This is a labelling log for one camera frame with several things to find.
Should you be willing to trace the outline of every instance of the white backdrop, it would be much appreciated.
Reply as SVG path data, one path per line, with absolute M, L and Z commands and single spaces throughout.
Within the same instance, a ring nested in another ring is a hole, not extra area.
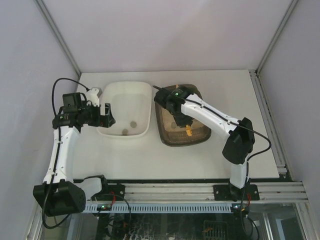
M 77 75 L 33 1 L 0 5 L 0 239 L 21 240 L 34 217 L 34 185 L 42 183 L 51 158 L 52 85 Z M 58 85 L 57 107 L 76 87 Z
M 256 69 L 291 0 L 44 0 L 80 70 Z
M 295 181 L 320 221 L 320 1 L 300 1 L 261 72 Z

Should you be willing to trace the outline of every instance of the dark plastic tray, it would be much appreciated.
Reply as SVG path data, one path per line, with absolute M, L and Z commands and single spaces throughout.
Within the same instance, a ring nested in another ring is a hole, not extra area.
M 191 88 L 200 98 L 201 94 L 197 87 L 192 84 L 180 84 Z M 176 85 L 165 87 L 173 91 Z M 174 117 L 159 104 L 155 103 L 155 115 L 161 141 L 171 147 L 183 147 L 203 143 L 211 136 L 211 129 L 203 125 L 198 120 L 193 120 L 191 125 L 192 136 L 188 136 L 185 127 L 178 127 L 175 124 Z

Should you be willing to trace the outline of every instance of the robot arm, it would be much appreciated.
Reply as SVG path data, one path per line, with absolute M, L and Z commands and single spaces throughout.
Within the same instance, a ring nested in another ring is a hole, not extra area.
M 99 178 L 74 183 L 72 174 L 74 149 L 83 125 L 109 128 L 116 122 L 109 103 L 101 115 L 101 93 L 100 88 L 92 88 L 62 96 L 63 106 L 52 121 L 54 143 L 49 168 L 42 185 L 33 188 L 33 196 L 47 216 L 81 213 L 86 200 L 102 189 Z
M 253 129 L 252 122 L 247 118 L 238 120 L 228 116 L 203 101 L 187 87 L 179 86 L 172 92 L 156 88 L 159 91 L 154 101 L 173 115 L 177 126 L 191 126 L 193 119 L 197 119 L 225 141 L 222 154 L 232 163 L 230 183 L 232 187 L 242 189 L 247 178 L 246 161 L 255 143 L 254 134 L 250 131 Z

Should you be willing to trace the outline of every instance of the white tabletop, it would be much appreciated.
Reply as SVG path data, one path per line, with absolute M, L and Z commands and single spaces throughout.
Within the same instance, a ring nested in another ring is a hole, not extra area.
M 248 70 L 83 73 L 80 78 L 87 87 L 102 90 L 109 83 L 118 81 L 141 81 L 159 87 L 194 84 L 207 103 L 237 119 L 250 119 L 254 130 L 267 135 Z M 141 137 L 115 139 L 98 134 L 94 127 L 83 127 L 74 154 L 73 178 L 98 174 L 121 180 L 229 178 L 231 163 L 222 155 L 224 144 L 212 132 L 209 140 L 200 144 L 164 145 L 152 102 L 150 126 Z M 252 153 L 267 146 L 266 140 L 255 135 Z M 249 161 L 249 176 L 279 177 L 271 150 Z

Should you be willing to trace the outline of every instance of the white plastic tub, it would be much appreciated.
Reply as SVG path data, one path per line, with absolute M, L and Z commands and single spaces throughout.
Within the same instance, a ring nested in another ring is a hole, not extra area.
M 106 86 L 101 105 L 111 104 L 115 124 L 109 128 L 98 127 L 101 135 L 114 138 L 142 136 L 149 128 L 152 88 L 140 81 L 120 81 Z

